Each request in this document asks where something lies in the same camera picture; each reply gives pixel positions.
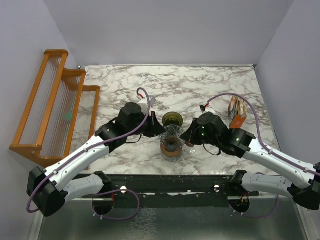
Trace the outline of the brown wooden dripper collar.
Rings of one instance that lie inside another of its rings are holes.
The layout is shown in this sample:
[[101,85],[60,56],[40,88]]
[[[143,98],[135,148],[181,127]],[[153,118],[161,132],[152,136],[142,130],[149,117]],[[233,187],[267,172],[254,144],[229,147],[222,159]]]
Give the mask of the brown wooden dripper collar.
[[163,144],[160,145],[160,149],[161,149],[161,152],[166,156],[166,157],[170,157],[170,158],[173,158],[173,157],[177,157],[181,154],[182,152],[182,147],[176,149],[176,150],[169,150],[167,148],[165,148],[165,146]]

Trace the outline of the clear glass carafe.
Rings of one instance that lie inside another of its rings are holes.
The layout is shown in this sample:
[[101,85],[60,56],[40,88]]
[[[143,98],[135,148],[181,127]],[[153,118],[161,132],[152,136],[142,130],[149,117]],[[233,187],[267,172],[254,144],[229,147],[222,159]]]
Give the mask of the clear glass carafe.
[[182,148],[174,152],[170,152],[166,148],[161,148],[162,157],[168,162],[178,162],[182,157],[182,152]]

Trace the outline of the orange coffee filter box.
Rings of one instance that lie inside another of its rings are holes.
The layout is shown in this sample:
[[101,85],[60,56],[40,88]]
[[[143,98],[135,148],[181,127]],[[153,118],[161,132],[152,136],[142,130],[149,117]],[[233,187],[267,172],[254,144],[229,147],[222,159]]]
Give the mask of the orange coffee filter box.
[[238,96],[232,96],[228,106],[229,127],[231,129],[241,128],[246,119],[246,102]]

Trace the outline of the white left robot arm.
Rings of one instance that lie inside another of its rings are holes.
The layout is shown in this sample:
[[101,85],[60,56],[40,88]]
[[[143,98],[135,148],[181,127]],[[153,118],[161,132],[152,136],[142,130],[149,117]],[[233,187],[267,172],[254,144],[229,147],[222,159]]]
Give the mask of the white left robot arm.
[[102,125],[72,154],[49,167],[34,168],[28,176],[27,206],[34,203],[37,211],[49,217],[70,200],[84,196],[103,198],[111,195],[115,191],[114,184],[102,171],[83,178],[77,178],[77,175],[95,161],[125,145],[130,136],[153,138],[163,134],[165,129],[150,108],[151,103],[147,98],[138,103],[126,103],[116,118]]

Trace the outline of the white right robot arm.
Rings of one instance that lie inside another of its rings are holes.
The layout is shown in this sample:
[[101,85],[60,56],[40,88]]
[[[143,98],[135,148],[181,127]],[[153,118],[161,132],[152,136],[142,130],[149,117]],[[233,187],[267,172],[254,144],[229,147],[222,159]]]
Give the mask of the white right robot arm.
[[276,175],[258,175],[238,170],[229,189],[240,196],[251,192],[265,192],[292,198],[309,210],[320,208],[320,166],[297,160],[268,146],[262,146],[252,134],[241,128],[228,128],[222,119],[205,112],[194,118],[181,138],[192,145],[212,145],[226,155],[258,163]]

